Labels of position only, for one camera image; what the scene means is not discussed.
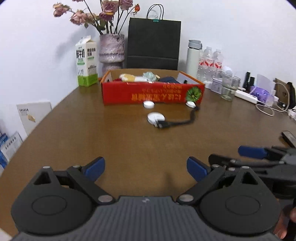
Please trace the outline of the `white cap by kiwi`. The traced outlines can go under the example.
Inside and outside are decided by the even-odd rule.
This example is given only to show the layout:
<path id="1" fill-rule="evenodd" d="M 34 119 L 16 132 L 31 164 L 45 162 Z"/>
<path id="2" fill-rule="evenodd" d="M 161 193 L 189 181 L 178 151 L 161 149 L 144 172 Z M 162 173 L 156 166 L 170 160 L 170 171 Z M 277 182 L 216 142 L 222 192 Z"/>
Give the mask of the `white cap by kiwi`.
<path id="1" fill-rule="evenodd" d="M 193 101 L 187 101 L 186 102 L 186 106 L 190 107 L 190 108 L 195 108 L 196 107 L 196 104 L 195 102 Z"/>

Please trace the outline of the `purple packet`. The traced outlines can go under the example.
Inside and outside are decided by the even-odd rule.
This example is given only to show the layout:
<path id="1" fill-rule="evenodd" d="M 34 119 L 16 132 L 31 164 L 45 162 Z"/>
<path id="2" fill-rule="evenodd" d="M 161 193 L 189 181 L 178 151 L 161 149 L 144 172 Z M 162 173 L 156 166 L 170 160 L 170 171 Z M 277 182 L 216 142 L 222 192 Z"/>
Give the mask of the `purple packet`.
<path id="1" fill-rule="evenodd" d="M 251 86 L 249 93 L 252 96 L 255 96 L 258 101 L 263 102 L 263 103 L 266 103 L 266 101 L 270 97 L 270 93 L 267 90 L 257 87 L 257 86 Z"/>

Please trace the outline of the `pale green yarn ball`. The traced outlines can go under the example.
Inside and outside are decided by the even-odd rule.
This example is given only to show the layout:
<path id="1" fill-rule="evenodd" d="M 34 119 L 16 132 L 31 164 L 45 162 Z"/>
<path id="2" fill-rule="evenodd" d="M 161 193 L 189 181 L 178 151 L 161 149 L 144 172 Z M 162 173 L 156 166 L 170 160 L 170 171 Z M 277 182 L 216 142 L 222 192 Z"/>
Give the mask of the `pale green yarn ball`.
<path id="1" fill-rule="evenodd" d="M 144 78 L 147 78 L 149 81 L 153 81 L 153 82 L 158 81 L 160 79 L 160 77 L 157 74 L 154 74 L 150 71 L 143 73 L 142 76 Z"/>

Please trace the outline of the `white power strip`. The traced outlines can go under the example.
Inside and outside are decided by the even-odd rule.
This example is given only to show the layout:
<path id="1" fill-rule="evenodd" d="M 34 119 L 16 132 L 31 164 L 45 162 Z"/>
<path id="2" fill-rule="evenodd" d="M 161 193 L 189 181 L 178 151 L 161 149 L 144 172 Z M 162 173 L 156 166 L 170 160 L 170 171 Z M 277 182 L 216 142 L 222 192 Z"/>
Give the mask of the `white power strip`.
<path id="1" fill-rule="evenodd" d="M 235 92 L 235 97 L 238 97 L 240 99 L 243 99 L 245 101 L 248 101 L 252 104 L 257 104 L 258 103 L 258 99 L 257 97 L 249 94 L 249 93 L 246 93 L 244 91 L 241 91 L 241 90 L 236 90 Z"/>

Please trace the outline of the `water bottle left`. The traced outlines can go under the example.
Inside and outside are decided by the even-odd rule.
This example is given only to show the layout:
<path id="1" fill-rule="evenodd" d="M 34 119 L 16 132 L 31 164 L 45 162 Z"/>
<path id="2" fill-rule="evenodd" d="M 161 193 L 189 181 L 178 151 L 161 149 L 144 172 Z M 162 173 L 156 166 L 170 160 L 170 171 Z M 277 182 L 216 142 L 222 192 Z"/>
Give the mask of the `water bottle left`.
<path id="1" fill-rule="evenodd" d="M 201 52 L 200 60 L 199 60 L 199 68 L 197 77 L 201 82 L 207 80 L 208 72 L 211 70 L 213 66 L 213 52 L 212 48 L 207 46 L 204 51 Z"/>

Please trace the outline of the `white thermos bottle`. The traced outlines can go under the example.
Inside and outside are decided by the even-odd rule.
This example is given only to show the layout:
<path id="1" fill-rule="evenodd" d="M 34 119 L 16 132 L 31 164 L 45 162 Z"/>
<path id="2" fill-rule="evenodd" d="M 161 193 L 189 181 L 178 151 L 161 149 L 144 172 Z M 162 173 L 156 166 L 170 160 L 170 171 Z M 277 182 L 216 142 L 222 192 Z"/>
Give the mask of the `white thermos bottle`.
<path id="1" fill-rule="evenodd" d="M 186 60 L 186 73 L 192 77 L 197 77 L 202 42 L 200 40 L 189 40 Z"/>

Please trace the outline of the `red orange cardboard box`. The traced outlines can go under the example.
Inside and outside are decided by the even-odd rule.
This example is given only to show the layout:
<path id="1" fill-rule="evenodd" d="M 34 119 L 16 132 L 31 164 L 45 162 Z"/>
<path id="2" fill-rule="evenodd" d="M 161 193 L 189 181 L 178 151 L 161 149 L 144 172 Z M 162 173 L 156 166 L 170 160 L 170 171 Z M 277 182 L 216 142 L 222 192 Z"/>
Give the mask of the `red orange cardboard box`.
<path id="1" fill-rule="evenodd" d="M 120 80 L 122 74 L 135 77 L 151 72 L 160 78 L 172 77 L 177 83 L 160 81 L 125 82 Z M 177 70 L 164 69 L 116 69 L 109 70 L 101 80 L 103 103 L 136 104 L 146 100 L 154 103 L 186 103 L 192 101 L 200 104 L 205 85 L 190 75 Z"/>

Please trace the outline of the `water bottle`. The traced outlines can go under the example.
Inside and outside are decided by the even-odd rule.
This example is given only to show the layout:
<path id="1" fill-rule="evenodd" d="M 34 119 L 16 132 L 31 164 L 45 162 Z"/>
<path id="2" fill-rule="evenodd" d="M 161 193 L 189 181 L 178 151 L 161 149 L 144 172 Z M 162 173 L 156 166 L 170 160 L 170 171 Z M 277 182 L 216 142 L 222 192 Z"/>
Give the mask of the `water bottle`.
<path id="1" fill-rule="evenodd" d="M 213 72 L 217 72 L 222 68 L 224 57 L 221 53 L 220 49 L 216 49 L 216 51 L 213 53 Z"/>
<path id="2" fill-rule="evenodd" d="M 211 70 L 213 66 L 213 52 L 212 48 L 207 46 L 204 51 L 201 52 L 200 60 L 199 60 L 199 68 L 197 77 L 201 82 L 207 80 L 208 72 Z"/>

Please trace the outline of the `clear drinking glass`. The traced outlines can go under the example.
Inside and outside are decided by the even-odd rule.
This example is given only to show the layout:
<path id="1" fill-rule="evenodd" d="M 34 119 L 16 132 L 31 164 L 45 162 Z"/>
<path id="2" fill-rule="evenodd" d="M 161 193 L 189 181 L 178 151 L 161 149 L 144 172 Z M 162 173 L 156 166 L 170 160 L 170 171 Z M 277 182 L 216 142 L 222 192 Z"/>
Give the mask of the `clear drinking glass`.
<path id="1" fill-rule="evenodd" d="M 234 75 L 224 74 L 222 77 L 221 97 L 227 101 L 232 101 L 235 92 L 240 85 L 240 78 Z"/>

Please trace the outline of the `navy blue pouch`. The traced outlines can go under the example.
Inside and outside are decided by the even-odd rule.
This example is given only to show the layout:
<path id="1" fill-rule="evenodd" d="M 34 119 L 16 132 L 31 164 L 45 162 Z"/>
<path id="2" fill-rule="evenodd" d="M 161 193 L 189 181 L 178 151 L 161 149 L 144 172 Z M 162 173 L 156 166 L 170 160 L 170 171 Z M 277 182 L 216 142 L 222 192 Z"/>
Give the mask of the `navy blue pouch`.
<path id="1" fill-rule="evenodd" d="M 180 83 L 179 83 L 174 77 L 172 77 L 172 76 L 167 76 L 167 77 L 160 78 L 160 79 L 158 80 L 158 82 L 180 84 Z"/>

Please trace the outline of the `blue white boxes on floor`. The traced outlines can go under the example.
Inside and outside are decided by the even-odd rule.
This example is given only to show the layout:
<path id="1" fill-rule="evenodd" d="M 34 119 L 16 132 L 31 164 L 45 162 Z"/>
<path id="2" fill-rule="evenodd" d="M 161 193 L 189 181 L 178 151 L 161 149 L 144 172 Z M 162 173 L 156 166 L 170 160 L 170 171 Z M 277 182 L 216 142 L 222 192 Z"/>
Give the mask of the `blue white boxes on floor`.
<path id="1" fill-rule="evenodd" d="M 6 168 L 22 143 L 22 138 L 18 132 L 10 137 L 6 133 L 1 135 L 1 168 Z"/>

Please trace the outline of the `yellow white plush toy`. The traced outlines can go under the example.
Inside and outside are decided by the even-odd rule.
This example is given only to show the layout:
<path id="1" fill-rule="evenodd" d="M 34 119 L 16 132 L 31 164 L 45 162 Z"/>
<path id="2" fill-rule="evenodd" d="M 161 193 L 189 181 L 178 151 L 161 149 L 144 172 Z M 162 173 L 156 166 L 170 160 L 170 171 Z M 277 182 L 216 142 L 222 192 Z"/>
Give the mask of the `yellow white plush toy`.
<path id="1" fill-rule="evenodd" d="M 131 74 L 121 74 L 119 78 L 122 82 L 148 82 L 149 80 L 143 76 L 134 76 Z"/>

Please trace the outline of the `black paper shopping bag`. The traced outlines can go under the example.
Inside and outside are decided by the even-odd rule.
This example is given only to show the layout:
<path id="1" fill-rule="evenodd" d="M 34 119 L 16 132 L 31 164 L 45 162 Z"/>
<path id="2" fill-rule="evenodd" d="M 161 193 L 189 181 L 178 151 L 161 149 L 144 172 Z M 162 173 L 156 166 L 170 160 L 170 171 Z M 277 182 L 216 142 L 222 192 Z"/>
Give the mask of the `black paper shopping bag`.
<path id="1" fill-rule="evenodd" d="M 162 4 L 153 4 L 146 18 L 129 20 L 127 68 L 178 69 L 181 22 L 165 20 L 164 10 Z"/>

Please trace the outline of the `black cosmetic bottles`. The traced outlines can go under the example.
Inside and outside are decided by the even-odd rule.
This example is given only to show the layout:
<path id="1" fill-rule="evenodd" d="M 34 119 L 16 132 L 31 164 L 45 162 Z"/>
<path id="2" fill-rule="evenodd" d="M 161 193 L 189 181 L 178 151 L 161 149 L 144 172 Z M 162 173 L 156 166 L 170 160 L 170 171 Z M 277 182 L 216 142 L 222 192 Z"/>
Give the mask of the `black cosmetic bottles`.
<path id="1" fill-rule="evenodd" d="M 250 92 L 251 87 L 254 85 L 255 77 L 250 76 L 250 72 L 246 72 L 244 82 L 243 82 L 243 89 L 245 92 Z"/>

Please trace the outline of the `white green milk carton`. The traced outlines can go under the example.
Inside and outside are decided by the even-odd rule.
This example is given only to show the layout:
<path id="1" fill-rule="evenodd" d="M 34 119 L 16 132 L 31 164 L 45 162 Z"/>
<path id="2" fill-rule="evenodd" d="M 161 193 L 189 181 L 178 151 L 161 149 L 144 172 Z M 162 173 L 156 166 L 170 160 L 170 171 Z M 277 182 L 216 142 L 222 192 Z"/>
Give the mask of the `white green milk carton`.
<path id="1" fill-rule="evenodd" d="M 75 47 L 78 85 L 89 87 L 98 82 L 97 44 L 91 36 L 85 36 Z"/>

